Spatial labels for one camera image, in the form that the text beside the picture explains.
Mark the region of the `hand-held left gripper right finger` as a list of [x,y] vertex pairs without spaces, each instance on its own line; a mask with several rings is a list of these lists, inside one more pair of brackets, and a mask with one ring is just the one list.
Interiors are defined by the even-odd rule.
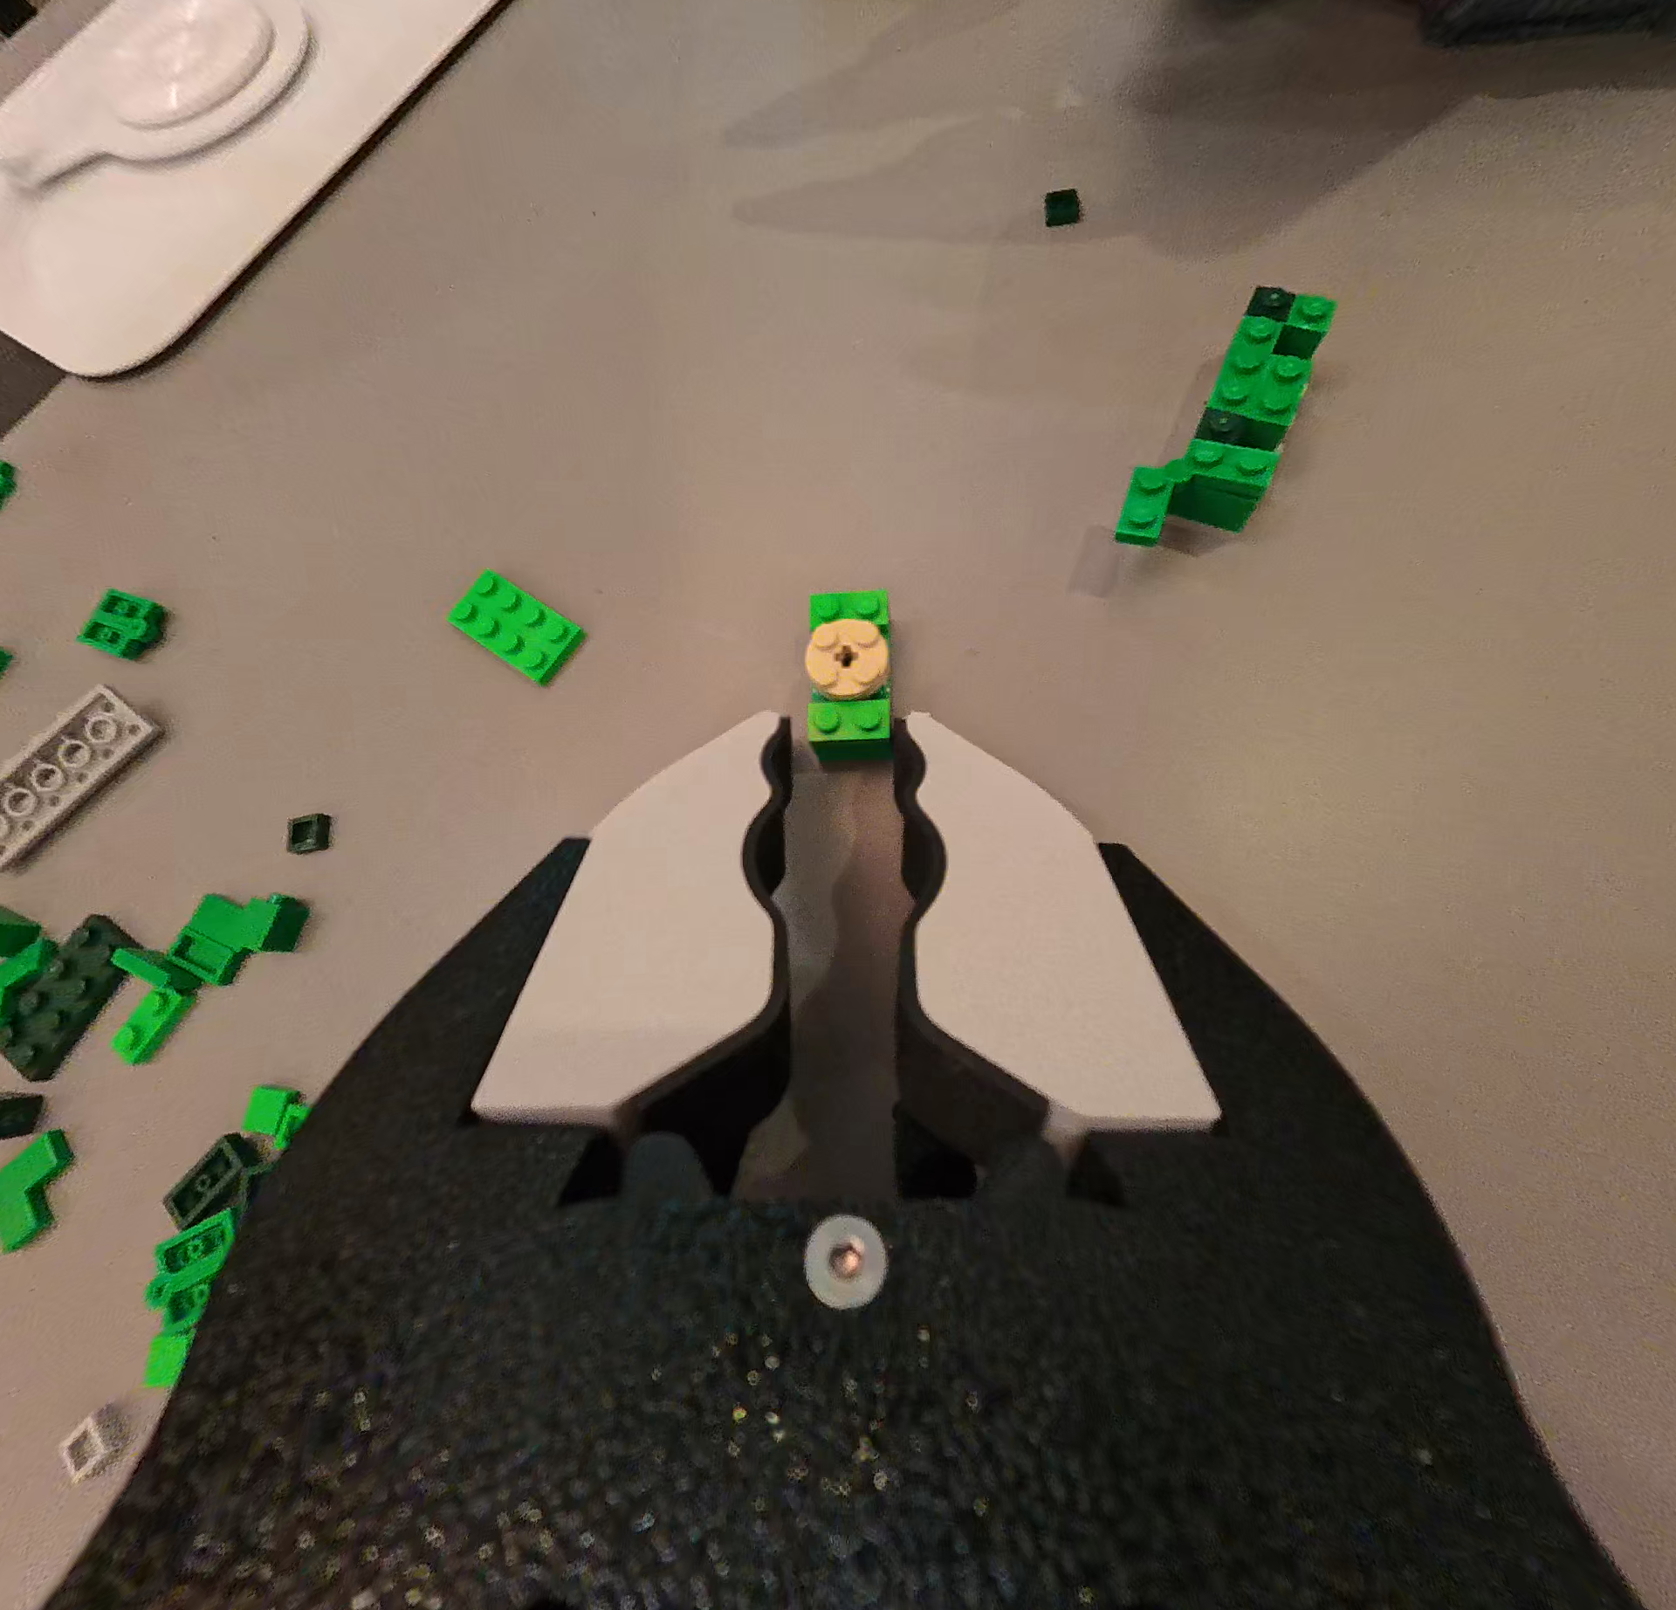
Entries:
[[1092,834],[931,713],[896,723],[898,1094],[937,1135],[1205,1132],[1221,1107]]

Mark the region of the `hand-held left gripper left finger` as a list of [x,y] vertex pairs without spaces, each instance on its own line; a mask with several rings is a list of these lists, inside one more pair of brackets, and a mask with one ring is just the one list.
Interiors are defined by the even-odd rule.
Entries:
[[789,718],[753,713],[595,824],[475,1085],[475,1118],[620,1128],[772,1017],[789,778]]

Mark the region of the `green and tan brick assembly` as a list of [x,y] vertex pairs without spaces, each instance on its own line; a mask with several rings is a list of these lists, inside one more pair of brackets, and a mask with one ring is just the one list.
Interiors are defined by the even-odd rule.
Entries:
[[824,766],[891,757],[889,594],[809,594],[803,661],[812,755]]

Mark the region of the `bright green flat plate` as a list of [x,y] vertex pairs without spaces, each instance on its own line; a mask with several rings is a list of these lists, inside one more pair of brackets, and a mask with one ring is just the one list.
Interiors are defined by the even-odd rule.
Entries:
[[448,627],[536,685],[553,681],[585,640],[578,622],[492,568],[448,607]]

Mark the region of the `green stepped brick structure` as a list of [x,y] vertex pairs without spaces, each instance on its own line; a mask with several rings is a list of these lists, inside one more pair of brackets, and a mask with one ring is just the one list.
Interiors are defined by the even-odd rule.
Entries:
[[1334,316],[1336,298],[1320,295],[1277,286],[1249,295],[1186,447],[1133,469],[1119,546],[1153,548],[1170,520],[1245,530],[1271,491]]

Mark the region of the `pile of green bricks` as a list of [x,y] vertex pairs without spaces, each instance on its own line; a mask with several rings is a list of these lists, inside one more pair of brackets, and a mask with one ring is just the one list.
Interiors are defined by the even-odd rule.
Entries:
[[[149,1062],[206,987],[229,986],[247,958],[298,946],[310,909],[268,894],[233,901],[206,894],[165,949],[136,943],[94,915],[62,941],[3,912],[1,1052],[14,1075],[47,1082],[123,983],[139,996],[115,1027],[123,1067]],[[242,1123],[221,1132],[162,1196],[174,1232],[155,1243],[144,1306],[159,1314],[144,1356],[144,1386],[177,1384],[214,1282],[267,1175],[310,1115],[290,1087],[259,1082]]]

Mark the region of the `long grey studded plate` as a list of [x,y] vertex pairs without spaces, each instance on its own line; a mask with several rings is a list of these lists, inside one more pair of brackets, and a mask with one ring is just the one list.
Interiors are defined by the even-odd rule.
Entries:
[[1,766],[1,867],[23,864],[159,738],[155,718],[97,683]]

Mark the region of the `upturned green brick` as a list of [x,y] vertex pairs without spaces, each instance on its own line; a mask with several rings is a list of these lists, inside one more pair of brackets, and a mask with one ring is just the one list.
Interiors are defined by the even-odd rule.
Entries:
[[106,590],[75,630],[75,642],[132,661],[160,642],[167,619],[167,611],[146,597]]

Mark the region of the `small white square piece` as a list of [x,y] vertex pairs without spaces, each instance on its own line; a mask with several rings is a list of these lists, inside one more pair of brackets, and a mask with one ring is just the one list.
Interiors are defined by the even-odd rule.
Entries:
[[125,1445],[125,1413],[122,1403],[106,1403],[79,1418],[56,1444],[56,1456],[69,1485],[106,1471],[120,1460]]

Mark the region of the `white moulded tray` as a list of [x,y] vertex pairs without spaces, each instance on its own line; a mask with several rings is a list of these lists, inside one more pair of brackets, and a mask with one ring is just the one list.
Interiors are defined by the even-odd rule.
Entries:
[[149,363],[500,4],[109,0],[3,87],[3,336]]

